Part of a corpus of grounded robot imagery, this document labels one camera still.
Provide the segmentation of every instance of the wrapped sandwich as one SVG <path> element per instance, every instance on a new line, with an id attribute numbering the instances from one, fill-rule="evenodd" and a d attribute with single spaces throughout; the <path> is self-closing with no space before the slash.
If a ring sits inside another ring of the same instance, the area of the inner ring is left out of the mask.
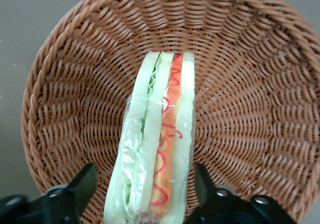
<path id="1" fill-rule="evenodd" d="M 150 51 L 126 105 L 104 224 L 182 224 L 193 153 L 195 59 Z"/>

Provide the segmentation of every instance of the woven pattern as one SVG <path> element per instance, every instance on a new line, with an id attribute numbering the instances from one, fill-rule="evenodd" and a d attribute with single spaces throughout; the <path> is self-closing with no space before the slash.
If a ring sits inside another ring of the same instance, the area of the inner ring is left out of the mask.
<path id="1" fill-rule="evenodd" d="M 83 0 L 39 50 L 21 133 L 44 192 L 95 162 L 84 223 L 102 223 L 126 100 L 150 50 L 196 58 L 194 161 L 300 221 L 320 194 L 320 41 L 282 0 Z M 197 205 L 194 171 L 186 215 Z"/>

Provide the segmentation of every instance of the gray wall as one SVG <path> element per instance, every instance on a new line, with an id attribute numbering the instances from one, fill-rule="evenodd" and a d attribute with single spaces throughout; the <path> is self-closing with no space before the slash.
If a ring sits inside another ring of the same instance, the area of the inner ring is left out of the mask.
<path id="1" fill-rule="evenodd" d="M 36 52 L 59 19 L 80 0 L 0 0 L 0 198 L 40 194 L 30 176 L 20 135 L 27 76 Z M 286 0 L 320 34 L 320 0 Z M 316 204 L 303 224 L 316 224 Z"/>

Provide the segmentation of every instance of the brown wicker basket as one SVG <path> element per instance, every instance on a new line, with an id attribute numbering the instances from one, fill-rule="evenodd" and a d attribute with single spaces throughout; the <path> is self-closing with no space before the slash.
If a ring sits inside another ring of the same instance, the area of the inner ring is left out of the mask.
<path id="1" fill-rule="evenodd" d="M 95 162 L 84 223 L 102 223 L 123 112 L 149 50 L 196 57 L 194 161 L 300 221 L 320 194 L 320 40 L 282 0 L 83 0 L 39 50 L 22 139 L 43 192 Z M 194 172 L 189 215 L 197 205 Z"/>

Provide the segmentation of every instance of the black clamp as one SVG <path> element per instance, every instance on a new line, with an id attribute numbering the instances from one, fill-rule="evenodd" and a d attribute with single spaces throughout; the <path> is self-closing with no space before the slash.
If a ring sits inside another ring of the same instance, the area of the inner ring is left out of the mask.
<path id="1" fill-rule="evenodd" d="M 195 167 L 195 190 L 200 206 L 184 224 L 296 224 L 271 197 L 253 196 L 246 202 L 217 188 L 203 164 Z"/>
<path id="2" fill-rule="evenodd" d="M 54 187 L 33 202 L 18 195 L 1 199 L 0 224 L 81 224 L 96 187 L 96 165 L 87 164 L 70 184 Z"/>

